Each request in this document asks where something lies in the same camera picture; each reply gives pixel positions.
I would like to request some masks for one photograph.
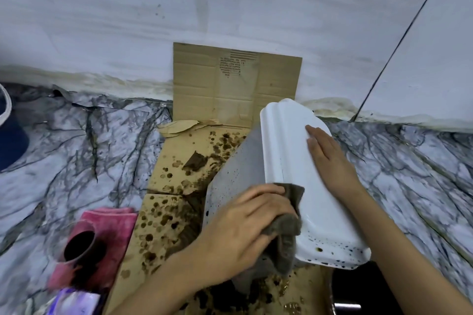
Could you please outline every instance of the white plastic cover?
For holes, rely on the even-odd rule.
[[[328,127],[310,109],[288,98],[269,103],[260,119],[266,182],[305,188],[296,258],[344,269],[366,263],[370,249],[349,212],[323,185],[307,148],[305,125],[331,135]]]

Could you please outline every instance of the dark gray cloth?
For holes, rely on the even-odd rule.
[[[292,214],[282,214],[263,229],[262,234],[276,233],[278,236],[271,241],[253,267],[232,278],[235,288],[243,294],[249,294],[253,279],[266,277],[273,273],[287,276],[294,266],[296,236],[300,234],[302,226],[299,202],[304,194],[304,187],[290,183],[276,184],[284,187],[286,190],[284,196],[289,198],[298,217]]]

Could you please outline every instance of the folded pink towel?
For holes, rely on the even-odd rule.
[[[133,208],[97,208],[82,213],[80,219],[93,223],[96,233],[107,246],[105,256],[98,263],[97,271],[86,283],[86,289],[111,288],[118,267],[125,256],[137,216]],[[74,228],[72,233],[77,234],[80,231]],[[71,265],[59,263],[49,278],[48,288],[50,290],[67,288],[73,276],[74,269]]]

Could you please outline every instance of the forearm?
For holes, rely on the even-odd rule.
[[[178,252],[150,276],[149,279],[111,315],[168,315],[200,289],[199,279],[184,252]]]
[[[346,205],[405,315],[472,313],[468,300],[430,264],[367,193],[351,197]]]

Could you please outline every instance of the gray marble surface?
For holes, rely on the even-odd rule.
[[[9,86],[30,137],[0,172],[0,314],[49,299],[48,242],[87,209],[138,209],[166,104]],[[360,179],[409,239],[473,299],[473,135],[327,120]]]

